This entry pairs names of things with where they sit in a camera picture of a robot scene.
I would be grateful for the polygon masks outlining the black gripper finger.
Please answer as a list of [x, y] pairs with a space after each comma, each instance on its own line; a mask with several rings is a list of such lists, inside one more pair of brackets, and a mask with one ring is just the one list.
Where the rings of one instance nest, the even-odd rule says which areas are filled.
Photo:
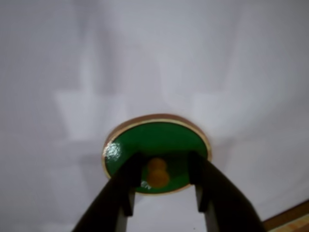
[[265, 227], [244, 194], [212, 163], [189, 154], [189, 179], [195, 186], [197, 208], [208, 232], [264, 232]]
[[135, 153], [110, 178], [74, 232], [125, 232], [133, 216], [136, 188], [140, 187], [143, 155]]

